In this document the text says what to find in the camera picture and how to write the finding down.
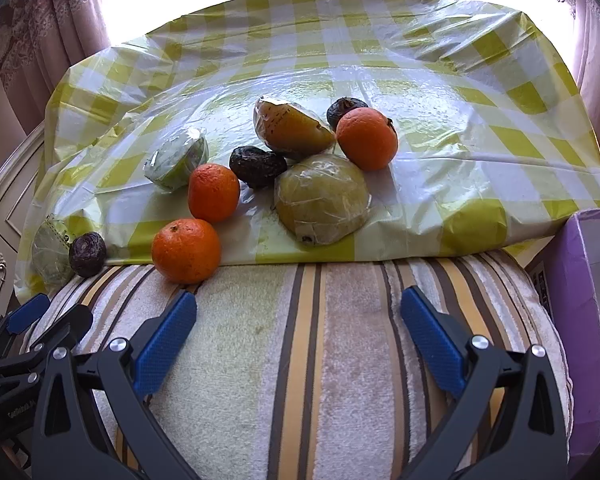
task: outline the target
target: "dark purple fruit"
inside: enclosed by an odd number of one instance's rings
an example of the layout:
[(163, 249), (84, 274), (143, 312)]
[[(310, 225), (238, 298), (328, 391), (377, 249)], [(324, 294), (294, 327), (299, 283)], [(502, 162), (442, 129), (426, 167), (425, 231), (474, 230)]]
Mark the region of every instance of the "dark purple fruit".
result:
[(98, 233), (78, 236), (69, 247), (69, 265), (83, 278), (99, 273), (106, 257), (107, 247)]
[(369, 108), (369, 105), (355, 97), (341, 97), (327, 110), (327, 122), (335, 131), (336, 126), (344, 114), (356, 108)]
[(236, 148), (229, 159), (229, 168), (252, 189), (273, 186), (276, 177), (286, 171), (285, 157), (265, 152), (255, 146)]

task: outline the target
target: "metal screw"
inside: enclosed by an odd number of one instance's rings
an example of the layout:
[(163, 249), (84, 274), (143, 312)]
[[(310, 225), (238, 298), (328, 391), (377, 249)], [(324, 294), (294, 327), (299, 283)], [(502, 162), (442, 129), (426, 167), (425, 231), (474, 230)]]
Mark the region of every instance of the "metal screw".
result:
[(489, 346), (489, 340), (483, 335), (474, 335), (471, 338), (471, 344), (477, 349), (484, 350)]
[(59, 346), (54, 350), (53, 356), (54, 359), (57, 360), (64, 359), (66, 356), (66, 348), (64, 346)]
[(111, 348), (114, 352), (122, 352), (126, 348), (126, 340), (121, 337), (115, 338), (111, 343), (109, 343), (109, 348)]
[(546, 355), (546, 350), (544, 349), (544, 346), (532, 345), (531, 353), (536, 357), (544, 357)]

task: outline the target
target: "striped upholstery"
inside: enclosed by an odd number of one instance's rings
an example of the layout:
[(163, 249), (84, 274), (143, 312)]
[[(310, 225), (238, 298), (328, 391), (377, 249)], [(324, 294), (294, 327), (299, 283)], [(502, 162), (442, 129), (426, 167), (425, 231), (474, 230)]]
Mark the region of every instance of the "striped upholstery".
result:
[[(163, 388), (146, 402), (204, 479), (395, 479), (448, 405), (398, 313), (400, 292), (414, 284), (438, 310), (498, 346), (544, 345), (570, 431), (562, 345), (528, 277), (503, 251), (222, 267), (190, 288), (198, 322)], [(94, 324), (78, 351), (94, 351), (131, 336), (177, 290), (152, 266), (75, 278), (26, 341), (81, 302)], [(105, 397), (96, 400), (120, 457), (138, 467)], [(497, 390), (462, 466), (475, 460), (501, 401)]]

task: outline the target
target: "orange fruit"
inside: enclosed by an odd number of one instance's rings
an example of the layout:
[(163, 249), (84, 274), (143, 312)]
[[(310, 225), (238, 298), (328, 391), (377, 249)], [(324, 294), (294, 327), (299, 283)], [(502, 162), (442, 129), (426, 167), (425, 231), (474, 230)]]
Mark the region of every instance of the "orange fruit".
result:
[(347, 158), (363, 171), (387, 167), (398, 152), (391, 119), (373, 108), (355, 108), (338, 122), (336, 139)]
[(202, 164), (189, 177), (189, 211), (195, 218), (211, 223), (226, 220), (239, 199), (238, 177), (220, 164)]
[(154, 236), (151, 258), (170, 282), (199, 283), (220, 265), (220, 238), (209, 222), (183, 218), (165, 225)]

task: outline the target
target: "checkered tablecloth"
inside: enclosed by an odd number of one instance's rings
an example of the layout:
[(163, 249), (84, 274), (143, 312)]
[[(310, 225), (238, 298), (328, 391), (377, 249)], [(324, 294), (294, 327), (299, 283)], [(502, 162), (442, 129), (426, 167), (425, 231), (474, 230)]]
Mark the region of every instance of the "checkered tablecloth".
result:
[(97, 230), (109, 263), (150, 261), (155, 232), (189, 216), (142, 166), (165, 136), (207, 130), (210, 160), (261, 146), (262, 94), (324, 116), (341, 96), (394, 120), (389, 169), (366, 175), (372, 217), (331, 246), (297, 244), (270, 190), (242, 186), (218, 225), (224, 264), (463, 254), (554, 232), (600, 207), (600, 150), (552, 44), (518, 11), (463, 0), (232, 0), (72, 67), (49, 101), (40, 181), (18, 263), (20, 299), (43, 290), (30, 263), (48, 215)]

